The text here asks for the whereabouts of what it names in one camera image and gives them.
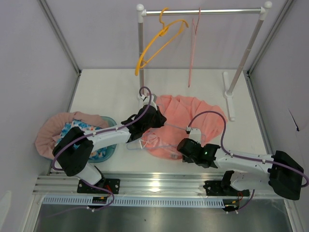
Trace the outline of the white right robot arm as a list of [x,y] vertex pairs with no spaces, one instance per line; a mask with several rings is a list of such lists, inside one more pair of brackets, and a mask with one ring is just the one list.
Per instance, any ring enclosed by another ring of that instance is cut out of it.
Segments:
[[297,201],[300,198],[304,169],[287,153],[276,151],[274,155],[224,151],[214,144],[201,146],[185,138],[177,146],[183,161],[203,168],[225,170],[220,183],[221,191],[231,195],[243,190],[273,190],[277,195]]

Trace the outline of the blue wire hanger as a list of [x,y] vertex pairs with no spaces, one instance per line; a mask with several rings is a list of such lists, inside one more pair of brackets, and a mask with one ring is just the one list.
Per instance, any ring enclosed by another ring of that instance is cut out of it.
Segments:
[[[165,123],[164,128],[173,128],[177,131],[184,131],[184,132],[191,132],[193,131],[192,128],[189,127],[179,127],[170,123]],[[149,132],[142,135],[142,138],[138,139],[137,141],[130,142],[126,145],[127,150],[151,150],[151,149],[159,149],[159,148],[176,148],[178,143],[167,143],[162,141],[161,138],[157,137],[154,132],[158,129],[151,129]],[[206,135],[202,132],[198,132],[198,135],[200,134],[200,142],[203,142],[206,140]]]

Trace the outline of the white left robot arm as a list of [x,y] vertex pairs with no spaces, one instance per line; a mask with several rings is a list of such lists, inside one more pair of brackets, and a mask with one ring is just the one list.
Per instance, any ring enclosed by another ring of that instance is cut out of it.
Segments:
[[135,141],[147,130],[164,126],[166,120],[158,106],[145,105],[137,114],[113,127],[88,132],[73,127],[54,148],[52,167],[83,180],[93,193],[100,193],[105,187],[104,177],[98,168],[89,164],[90,154]]

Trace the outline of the salmon pink skirt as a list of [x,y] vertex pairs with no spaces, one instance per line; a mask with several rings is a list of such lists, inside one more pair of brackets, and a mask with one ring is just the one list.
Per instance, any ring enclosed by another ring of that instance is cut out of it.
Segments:
[[[217,105],[210,105],[196,97],[161,95],[155,103],[161,114],[167,118],[165,123],[179,127],[198,128],[206,135],[206,140],[201,142],[204,146],[212,139],[221,135],[224,123],[227,122],[223,110]],[[154,134],[167,143],[180,143],[188,134],[176,129],[158,128]],[[151,155],[167,160],[181,160],[182,154],[176,148],[159,148],[147,150]]]

